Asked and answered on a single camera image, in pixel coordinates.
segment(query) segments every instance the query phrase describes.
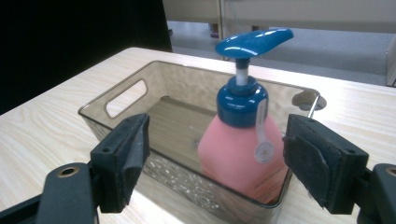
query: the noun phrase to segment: table surface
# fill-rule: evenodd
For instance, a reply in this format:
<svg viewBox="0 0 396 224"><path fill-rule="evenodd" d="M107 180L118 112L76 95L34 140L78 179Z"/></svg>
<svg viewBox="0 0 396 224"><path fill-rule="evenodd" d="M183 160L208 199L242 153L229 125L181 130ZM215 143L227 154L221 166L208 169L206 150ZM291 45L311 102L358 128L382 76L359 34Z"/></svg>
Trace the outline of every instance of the table surface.
<svg viewBox="0 0 396 224"><path fill-rule="evenodd" d="M88 162L98 144L78 109L152 61L179 63L233 73L234 64L148 49L126 49L0 117L0 211L40 194L47 173L70 163ZM327 106L314 119L370 154L368 168L396 163L396 89L250 66L249 73L318 90ZM101 223L220 223L190 202L164 206L145 196L151 181L142 175L130 205L121 214L100 214ZM159 195L174 194L158 185ZM329 214L293 177L278 223L356 223Z"/></svg>

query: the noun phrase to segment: transparent plastic bin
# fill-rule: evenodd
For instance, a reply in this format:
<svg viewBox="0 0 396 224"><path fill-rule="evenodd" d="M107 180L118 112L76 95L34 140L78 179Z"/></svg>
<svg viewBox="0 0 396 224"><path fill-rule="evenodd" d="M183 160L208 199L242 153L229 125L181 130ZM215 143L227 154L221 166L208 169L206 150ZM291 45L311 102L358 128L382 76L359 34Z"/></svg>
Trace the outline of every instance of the transparent plastic bin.
<svg viewBox="0 0 396 224"><path fill-rule="evenodd" d="M280 195L260 203L201 172L198 143L216 115L216 95L232 74L152 62L84 105L78 113L99 140L123 119L150 115L151 154L144 174L183 198L230 223L276 223L291 178L288 171ZM289 114L312 116L319 98L315 90L258 79L269 93L269 111L281 132Z"/></svg>

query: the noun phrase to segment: floor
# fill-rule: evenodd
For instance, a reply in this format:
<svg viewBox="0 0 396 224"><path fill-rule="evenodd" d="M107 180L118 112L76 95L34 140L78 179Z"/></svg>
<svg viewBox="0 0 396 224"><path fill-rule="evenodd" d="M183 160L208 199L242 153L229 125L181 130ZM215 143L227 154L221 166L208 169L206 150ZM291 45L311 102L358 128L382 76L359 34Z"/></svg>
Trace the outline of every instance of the floor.
<svg viewBox="0 0 396 224"><path fill-rule="evenodd" d="M220 59L214 51L219 40L210 37L207 23L169 21L175 53ZM292 29L294 38L251 64L386 85L387 50L395 34Z"/></svg>

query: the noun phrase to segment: soap dispenser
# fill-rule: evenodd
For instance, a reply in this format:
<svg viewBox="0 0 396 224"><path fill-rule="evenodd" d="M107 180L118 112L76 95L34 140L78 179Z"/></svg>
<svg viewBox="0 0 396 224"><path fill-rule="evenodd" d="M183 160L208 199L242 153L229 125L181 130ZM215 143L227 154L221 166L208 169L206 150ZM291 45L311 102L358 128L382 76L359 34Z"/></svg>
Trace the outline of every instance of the soap dispenser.
<svg viewBox="0 0 396 224"><path fill-rule="evenodd" d="M282 134L267 113L268 92L248 75L248 64L291 38L290 29L274 29L234 35L216 45L219 54L235 59L236 74L219 90L218 114L199 143L201 168L261 203L276 200L288 169Z"/></svg>

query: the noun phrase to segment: blue pump head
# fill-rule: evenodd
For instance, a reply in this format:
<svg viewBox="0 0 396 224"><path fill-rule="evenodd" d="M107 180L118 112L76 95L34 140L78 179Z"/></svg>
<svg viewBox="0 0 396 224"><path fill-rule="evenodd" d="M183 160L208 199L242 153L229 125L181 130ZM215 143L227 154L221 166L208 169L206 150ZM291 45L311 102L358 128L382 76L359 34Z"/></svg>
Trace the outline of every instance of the blue pump head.
<svg viewBox="0 0 396 224"><path fill-rule="evenodd" d="M268 93L248 76L248 63L251 57L264 54L281 43L293 38L290 29L260 30L233 35L216 45L216 52L234 58L236 75L218 93L218 115L226 124L236 128L256 125L259 106L266 117Z"/></svg>

